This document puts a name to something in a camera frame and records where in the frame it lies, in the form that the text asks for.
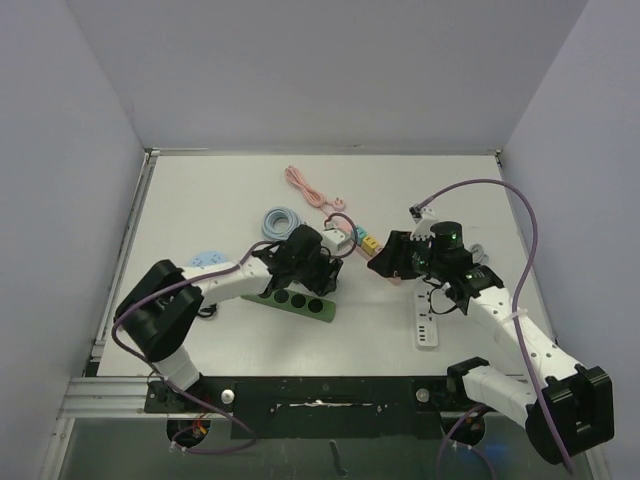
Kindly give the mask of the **yellow USB charger plug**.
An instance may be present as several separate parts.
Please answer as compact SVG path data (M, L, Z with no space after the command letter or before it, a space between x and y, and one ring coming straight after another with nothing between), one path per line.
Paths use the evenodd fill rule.
M379 242L370 235L367 235L361 243L361 249L367 255L374 255L378 248L379 248Z

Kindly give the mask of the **teal USB charger plug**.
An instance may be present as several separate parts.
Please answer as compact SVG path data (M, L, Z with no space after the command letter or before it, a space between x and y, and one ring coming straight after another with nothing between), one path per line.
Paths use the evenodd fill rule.
M361 226L357 226L355 229L355 240L358 245L362 243L362 241L366 236L367 236L367 231Z

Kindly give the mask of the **green power strip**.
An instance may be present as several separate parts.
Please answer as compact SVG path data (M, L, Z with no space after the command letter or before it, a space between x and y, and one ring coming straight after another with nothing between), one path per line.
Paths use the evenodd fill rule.
M289 289L274 290L260 295L243 295L243 300L276 310L331 323L336 315L336 304L316 296Z

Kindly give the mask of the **white power strip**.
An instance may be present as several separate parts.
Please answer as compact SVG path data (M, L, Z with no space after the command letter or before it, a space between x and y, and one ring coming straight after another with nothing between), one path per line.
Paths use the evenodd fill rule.
M431 311L429 291L417 288L413 292L414 333L418 349L433 349L439 345L438 328Z

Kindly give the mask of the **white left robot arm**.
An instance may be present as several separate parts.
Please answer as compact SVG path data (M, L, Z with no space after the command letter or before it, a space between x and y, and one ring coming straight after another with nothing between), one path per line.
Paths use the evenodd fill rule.
M284 241L255 243L236 262L189 270L160 260L119 305L112 338L166 382L168 399L177 408L193 410L204 387L184 342L202 308L270 294L292 283L319 297L334 292L343 260L330 253L324 239L302 225Z

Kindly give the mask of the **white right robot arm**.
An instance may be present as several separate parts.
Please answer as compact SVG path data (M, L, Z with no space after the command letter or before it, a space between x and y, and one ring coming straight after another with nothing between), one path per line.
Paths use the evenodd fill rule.
M456 309L491 335L528 375L528 384L480 357L448 367L448 402L459 409L484 404L521 426L550 464L611 440L615 435L613 383L600 367L587 368L564 352L528 316L488 266L463 243L462 226L444 221L426 235L394 230L368 263L384 278L422 277L443 286Z

